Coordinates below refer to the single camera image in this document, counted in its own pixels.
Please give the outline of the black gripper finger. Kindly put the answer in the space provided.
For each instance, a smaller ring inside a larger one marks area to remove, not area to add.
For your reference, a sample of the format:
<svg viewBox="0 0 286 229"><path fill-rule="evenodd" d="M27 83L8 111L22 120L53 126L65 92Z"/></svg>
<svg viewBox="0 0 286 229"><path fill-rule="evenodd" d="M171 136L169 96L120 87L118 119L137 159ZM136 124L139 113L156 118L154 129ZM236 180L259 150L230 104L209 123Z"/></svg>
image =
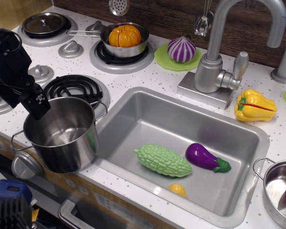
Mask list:
<svg viewBox="0 0 286 229"><path fill-rule="evenodd" d="M20 89L18 100L35 120L40 120L51 108L45 92L36 83Z"/></svg>

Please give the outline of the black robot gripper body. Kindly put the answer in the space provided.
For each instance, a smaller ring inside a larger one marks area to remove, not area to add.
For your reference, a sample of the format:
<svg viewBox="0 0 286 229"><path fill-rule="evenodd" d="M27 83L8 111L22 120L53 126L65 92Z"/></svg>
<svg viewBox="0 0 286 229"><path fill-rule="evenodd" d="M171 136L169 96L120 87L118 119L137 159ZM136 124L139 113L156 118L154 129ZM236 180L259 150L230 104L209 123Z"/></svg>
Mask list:
<svg viewBox="0 0 286 229"><path fill-rule="evenodd" d="M20 36L0 28L0 98L11 107L21 103L28 108L33 96L33 77L28 75L31 59L22 46Z"/></svg>

